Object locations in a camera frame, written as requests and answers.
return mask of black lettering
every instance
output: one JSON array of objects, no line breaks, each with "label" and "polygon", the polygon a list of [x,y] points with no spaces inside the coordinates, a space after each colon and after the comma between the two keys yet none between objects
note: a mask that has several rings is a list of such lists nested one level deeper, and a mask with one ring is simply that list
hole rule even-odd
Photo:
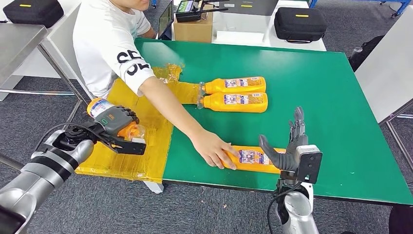
[{"label": "black lettering", "polygon": [[142,57],[140,57],[140,56],[134,56],[133,54],[138,54],[138,52],[136,52],[136,51],[132,51],[132,50],[128,50],[128,54],[129,54],[129,56],[131,57],[131,59],[141,59]]},{"label": "black lettering", "polygon": [[129,75],[129,76],[133,76],[133,75],[135,75],[135,73],[138,71],[138,66],[136,66],[136,64],[134,64],[134,65],[133,65],[133,71],[131,71],[131,72],[129,71],[129,69],[128,69],[128,72],[127,72],[128,75]]},{"label": "black lettering", "polygon": [[118,61],[119,63],[124,63],[124,62],[127,62],[127,61],[128,61],[128,59],[126,59],[126,60],[120,60],[121,57],[128,57],[128,54],[126,54],[125,52],[120,52],[120,53],[117,55],[117,61]]},{"label": "black lettering", "polygon": [[138,63],[138,66],[139,66],[139,69],[141,69],[141,70],[144,69],[144,68],[149,68],[148,64],[142,65],[142,64]]}]

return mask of orange juice bottle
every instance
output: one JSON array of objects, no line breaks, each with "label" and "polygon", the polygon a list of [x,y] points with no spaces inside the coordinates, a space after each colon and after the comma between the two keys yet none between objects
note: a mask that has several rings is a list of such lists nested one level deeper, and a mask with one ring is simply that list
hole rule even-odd
[{"label": "orange juice bottle", "polygon": [[88,114],[94,118],[96,121],[105,125],[108,121],[116,121],[119,127],[116,129],[106,129],[108,134],[117,135],[123,137],[125,140],[133,141],[133,139],[143,139],[145,135],[145,127],[137,124],[135,121],[130,122],[131,117],[126,115],[120,115],[114,117],[114,115],[109,114],[110,108],[117,108],[115,105],[111,104],[107,100],[97,97],[93,99],[88,107]]},{"label": "orange juice bottle", "polygon": [[198,109],[214,111],[262,113],[268,107],[266,93],[214,93],[198,96]]},{"label": "orange juice bottle", "polygon": [[264,77],[244,77],[237,79],[215,79],[211,82],[200,83],[203,94],[229,92],[261,92],[265,93]]},{"label": "orange juice bottle", "polygon": [[[267,155],[261,147],[255,146],[235,146],[234,149],[238,151],[241,157],[237,157],[230,152],[225,153],[229,156],[232,162],[234,162],[237,170],[253,171],[253,172],[267,172],[279,174],[280,170],[276,168],[272,162],[269,160]],[[285,153],[285,149],[274,148],[278,153]]]}]

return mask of bottle label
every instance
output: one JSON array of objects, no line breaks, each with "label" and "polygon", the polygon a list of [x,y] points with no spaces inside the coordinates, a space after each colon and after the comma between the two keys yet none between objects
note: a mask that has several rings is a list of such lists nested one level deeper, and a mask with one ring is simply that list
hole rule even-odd
[{"label": "bottle label", "polygon": [[106,111],[107,109],[113,107],[114,105],[111,104],[110,102],[108,102],[105,99],[101,99],[99,101],[97,101],[90,110],[90,115],[93,118],[96,118],[98,115],[100,115],[100,113]]},{"label": "bottle label", "polygon": [[246,87],[246,86],[254,86],[254,85],[261,85],[261,80],[259,77],[247,77],[247,78],[240,78],[240,79],[226,79],[225,80],[226,88]]},{"label": "bottle label", "polygon": [[240,163],[272,165],[267,155],[255,150],[239,150]]},{"label": "bottle label", "polygon": [[264,98],[262,94],[225,94],[224,103],[227,105],[233,104],[261,104],[264,103]]}]

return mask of white t-shirt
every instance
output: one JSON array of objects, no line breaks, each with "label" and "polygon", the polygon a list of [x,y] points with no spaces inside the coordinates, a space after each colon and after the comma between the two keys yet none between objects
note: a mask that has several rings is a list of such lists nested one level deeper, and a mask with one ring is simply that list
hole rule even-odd
[{"label": "white t-shirt", "polygon": [[109,0],[82,1],[73,30],[73,47],[93,95],[106,98],[117,77],[140,94],[141,84],[154,74],[133,41],[149,30],[150,23],[141,11],[125,13]]}]

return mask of yellow plastic sheet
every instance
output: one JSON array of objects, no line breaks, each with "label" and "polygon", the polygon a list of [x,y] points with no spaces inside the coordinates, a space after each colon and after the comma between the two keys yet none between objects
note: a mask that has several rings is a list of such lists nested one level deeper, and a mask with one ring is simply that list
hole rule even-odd
[{"label": "yellow plastic sheet", "polygon": [[[166,67],[154,67],[155,75],[162,80],[178,97],[181,103],[194,104],[198,95],[197,84],[178,82],[182,69],[179,65],[168,64]],[[76,173],[162,182],[167,154],[172,134],[172,124],[167,121],[145,97],[138,97],[121,80],[113,84],[107,98],[114,105],[131,108],[146,128],[145,154],[116,154],[101,143],[94,147],[92,155],[82,163]]]}]

